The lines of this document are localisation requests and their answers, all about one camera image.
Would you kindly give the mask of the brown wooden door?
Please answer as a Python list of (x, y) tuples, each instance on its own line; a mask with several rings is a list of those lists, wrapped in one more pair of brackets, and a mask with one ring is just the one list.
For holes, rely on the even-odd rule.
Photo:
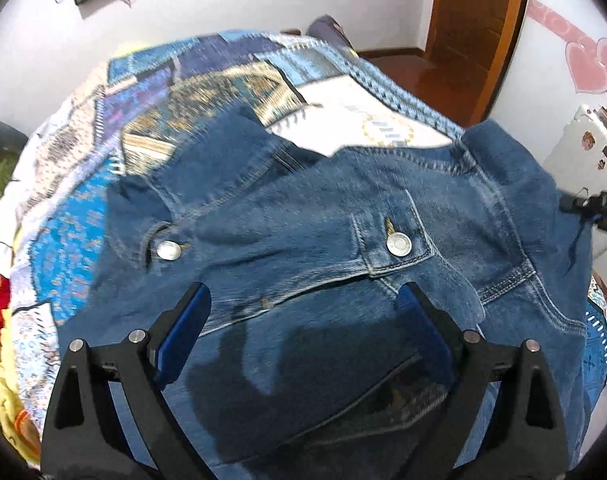
[(426, 46), (362, 51), (400, 87), (462, 127), (486, 119), (527, 0), (433, 0)]

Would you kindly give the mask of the blue patchwork bed cover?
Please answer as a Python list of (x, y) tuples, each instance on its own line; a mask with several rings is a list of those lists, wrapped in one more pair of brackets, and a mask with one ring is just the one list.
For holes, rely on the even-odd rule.
[(249, 107), (302, 150), (442, 148), (461, 128), (345, 48), (237, 32), (190, 38), (101, 67), (26, 146), (22, 242), (11, 271), (20, 400), (37, 427), (105, 246), (107, 190), (166, 164), (190, 132)]

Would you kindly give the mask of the pink heart wall sticker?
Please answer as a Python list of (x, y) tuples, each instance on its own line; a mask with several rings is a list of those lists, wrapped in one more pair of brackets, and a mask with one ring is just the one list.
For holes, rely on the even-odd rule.
[(607, 95), (607, 38), (592, 39), (539, 0), (530, 0), (527, 16), (565, 41), (565, 60), (578, 93)]

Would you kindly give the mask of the blue denim jacket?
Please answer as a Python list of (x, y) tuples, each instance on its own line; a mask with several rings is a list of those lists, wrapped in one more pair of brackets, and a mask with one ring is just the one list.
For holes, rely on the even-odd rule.
[(543, 349), (577, 456), (591, 228), (495, 122), (442, 148), (322, 156), (246, 106), (107, 190), (87, 303), (58, 331), (111, 344), (195, 282), (207, 324), (167, 401), (223, 479), (385, 479), (445, 391), (397, 304), (418, 284), (463, 330)]

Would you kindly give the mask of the yellow fluffy blanket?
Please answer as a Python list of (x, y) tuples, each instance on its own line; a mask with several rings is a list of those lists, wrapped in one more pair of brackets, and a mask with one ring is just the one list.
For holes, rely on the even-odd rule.
[(38, 466), (41, 442), (38, 430), (18, 395), (15, 356), (10, 342), (0, 350), (0, 424), (2, 434), (31, 466)]

